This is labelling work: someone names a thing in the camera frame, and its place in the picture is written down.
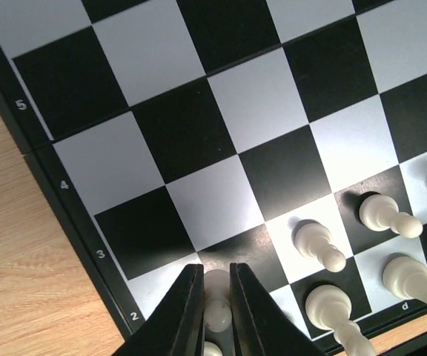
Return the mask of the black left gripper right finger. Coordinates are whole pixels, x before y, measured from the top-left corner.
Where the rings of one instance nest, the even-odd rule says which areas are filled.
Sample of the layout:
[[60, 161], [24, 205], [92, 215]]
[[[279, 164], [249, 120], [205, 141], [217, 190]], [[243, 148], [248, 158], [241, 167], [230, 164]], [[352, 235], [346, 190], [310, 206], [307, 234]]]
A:
[[246, 263], [230, 264], [236, 355], [324, 355], [283, 313]]

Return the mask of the white piece tray corner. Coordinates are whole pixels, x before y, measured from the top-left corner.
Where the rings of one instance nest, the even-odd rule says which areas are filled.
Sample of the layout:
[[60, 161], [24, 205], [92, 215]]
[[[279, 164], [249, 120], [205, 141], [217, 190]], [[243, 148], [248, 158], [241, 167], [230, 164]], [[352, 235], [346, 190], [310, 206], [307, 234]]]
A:
[[232, 322], [230, 303], [230, 275], [222, 269], [213, 269], [204, 275], [204, 320], [215, 333], [225, 331]]

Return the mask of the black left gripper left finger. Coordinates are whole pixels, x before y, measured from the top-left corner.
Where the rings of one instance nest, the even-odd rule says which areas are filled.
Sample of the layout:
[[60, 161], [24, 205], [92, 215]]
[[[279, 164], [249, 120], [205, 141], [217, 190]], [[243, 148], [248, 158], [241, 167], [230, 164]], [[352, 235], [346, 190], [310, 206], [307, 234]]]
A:
[[148, 320], [115, 355], [202, 355], [204, 268], [187, 264]]

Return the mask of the white pawn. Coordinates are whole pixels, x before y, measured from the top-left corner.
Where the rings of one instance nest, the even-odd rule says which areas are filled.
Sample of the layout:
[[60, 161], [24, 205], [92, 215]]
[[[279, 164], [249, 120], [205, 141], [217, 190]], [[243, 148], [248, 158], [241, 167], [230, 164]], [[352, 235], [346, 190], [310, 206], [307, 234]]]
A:
[[205, 341], [203, 345], [203, 356], [223, 356], [223, 353], [216, 344]]
[[331, 232], [321, 223], [301, 220], [294, 229], [292, 240], [302, 257], [316, 260], [329, 272], [337, 273], [345, 268], [345, 255], [332, 244]]
[[384, 194], [373, 194], [359, 207], [362, 224], [372, 231], [392, 230], [405, 238], [419, 237], [423, 224], [414, 216], [400, 211], [397, 202]]

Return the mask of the black white chessboard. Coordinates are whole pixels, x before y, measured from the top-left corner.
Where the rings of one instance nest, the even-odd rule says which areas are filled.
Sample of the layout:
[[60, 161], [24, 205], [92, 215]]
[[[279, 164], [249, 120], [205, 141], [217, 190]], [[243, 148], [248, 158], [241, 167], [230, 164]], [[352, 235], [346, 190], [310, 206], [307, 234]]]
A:
[[[190, 263], [247, 263], [329, 354], [317, 286], [368, 337], [427, 314], [382, 283], [427, 266], [427, 1], [0, 1], [0, 114], [123, 337]], [[373, 194], [422, 234], [365, 227]]]

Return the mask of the white piece eleventh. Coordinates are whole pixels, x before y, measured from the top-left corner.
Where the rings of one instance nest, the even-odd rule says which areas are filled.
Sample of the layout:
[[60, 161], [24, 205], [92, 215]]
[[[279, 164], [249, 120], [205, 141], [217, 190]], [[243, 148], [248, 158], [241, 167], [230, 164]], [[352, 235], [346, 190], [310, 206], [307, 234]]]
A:
[[347, 355], [376, 355], [371, 341], [351, 319], [351, 299], [333, 285], [316, 287], [305, 301], [305, 312], [318, 329], [332, 331]]

